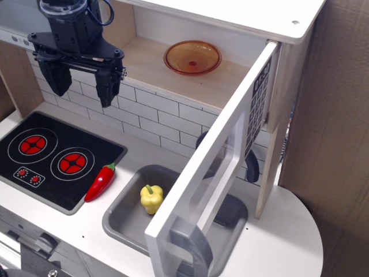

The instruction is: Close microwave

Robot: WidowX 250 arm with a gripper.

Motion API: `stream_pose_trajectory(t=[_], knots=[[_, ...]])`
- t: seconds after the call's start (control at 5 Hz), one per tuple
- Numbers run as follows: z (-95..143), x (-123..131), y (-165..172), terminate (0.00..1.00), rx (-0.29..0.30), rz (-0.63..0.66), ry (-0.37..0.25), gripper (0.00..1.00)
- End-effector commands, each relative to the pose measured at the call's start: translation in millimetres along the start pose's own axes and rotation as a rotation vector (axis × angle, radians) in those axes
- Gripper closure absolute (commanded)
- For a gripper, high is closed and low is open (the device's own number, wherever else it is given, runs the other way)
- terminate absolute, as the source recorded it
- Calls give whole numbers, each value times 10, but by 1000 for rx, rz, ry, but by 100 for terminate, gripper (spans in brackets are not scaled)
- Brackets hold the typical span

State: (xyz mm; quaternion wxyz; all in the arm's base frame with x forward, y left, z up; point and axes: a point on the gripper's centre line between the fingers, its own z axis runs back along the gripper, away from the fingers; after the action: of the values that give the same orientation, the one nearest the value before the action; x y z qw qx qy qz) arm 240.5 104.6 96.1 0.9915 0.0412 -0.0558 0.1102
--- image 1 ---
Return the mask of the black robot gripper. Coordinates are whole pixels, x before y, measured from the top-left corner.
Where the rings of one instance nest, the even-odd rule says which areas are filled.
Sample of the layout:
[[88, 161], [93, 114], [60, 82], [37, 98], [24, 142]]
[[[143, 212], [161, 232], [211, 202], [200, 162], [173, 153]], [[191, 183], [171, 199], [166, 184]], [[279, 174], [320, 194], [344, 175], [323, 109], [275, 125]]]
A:
[[103, 38], [100, 11], [49, 17], [48, 23], [50, 32], [32, 32], [28, 40], [36, 52], [46, 55], [46, 61], [38, 63], [52, 91], [58, 96], [67, 92], [72, 84], [70, 68], [94, 73], [101, 106], [109, 107], [126, 75], [125, 55]]

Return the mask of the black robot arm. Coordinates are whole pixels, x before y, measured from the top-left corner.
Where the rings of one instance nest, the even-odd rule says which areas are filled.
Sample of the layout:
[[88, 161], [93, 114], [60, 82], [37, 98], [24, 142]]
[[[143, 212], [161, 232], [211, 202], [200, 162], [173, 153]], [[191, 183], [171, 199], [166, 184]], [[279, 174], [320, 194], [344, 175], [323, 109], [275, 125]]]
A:
[[40, 1], [50, 32], [34, 32], [28, 40], [52, 91], [63, 96], [72, 84], [71, 70], [92, 73], [102, 107], [109, 107], [126, 75], [124, 52], [103, 38], [103, 28], [114, 20], [101, 19], [98, 1]]

